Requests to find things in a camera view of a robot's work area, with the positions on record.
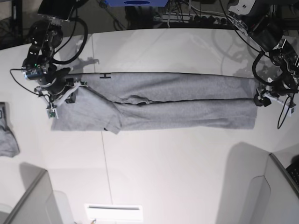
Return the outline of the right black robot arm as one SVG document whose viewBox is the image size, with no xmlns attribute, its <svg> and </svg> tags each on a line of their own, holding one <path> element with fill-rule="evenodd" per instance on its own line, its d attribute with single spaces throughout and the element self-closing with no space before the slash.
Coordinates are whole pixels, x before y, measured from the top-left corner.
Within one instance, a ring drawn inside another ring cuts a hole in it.
<svg viewBox="0 0 299 224">
<path fill-rule="evenodd" d="M 84 49 L 88 38 L 88 26 L 78 17 L 78 9 L 86 3 L 85 0 L 43 0 L 38 9 L 42 20 L 35 22 L 29 30 L 31 46 L 21 70 L 26 79 L 35 80 L 40 87 L 37 90 L 40 96 L 43 91 L 49 94 L 49 102 L 64 94 L 66 83 L 62 77 L 70 72 L 70 68 L 58 70 L 58 65 L 68 65 L 75 61 Z M 66 61 L 54 58 L 65 44 L 61 23 L 71 21 L 81 24 L 84 29 L 83 42 L 77 53 Z"/>
</svg>

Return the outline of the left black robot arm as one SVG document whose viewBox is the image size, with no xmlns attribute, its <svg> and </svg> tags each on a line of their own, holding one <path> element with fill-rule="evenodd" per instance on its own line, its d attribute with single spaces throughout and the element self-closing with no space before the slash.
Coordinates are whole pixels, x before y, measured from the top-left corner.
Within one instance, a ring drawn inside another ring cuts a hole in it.
<svg viewBox="0 0 299 224">
<path fill-rule="evenodd" d="M 254 102 L 267 107 L 280 96 L 294 96 L 299 92 L 299 55 L 283 37 L 285 24 L 280 16 L 271 14 L 271 7 L 297 6 L 297 0 L 231 0 L 228 18 L 235 28 L 247 34 L 259 47 L 253 62 L 254 78 L 261 83 L 256 89 Z M 263 56 L 269 56 L 282 73 L 268 80 L 257 74 L 256 67 Z"/>
</svg>

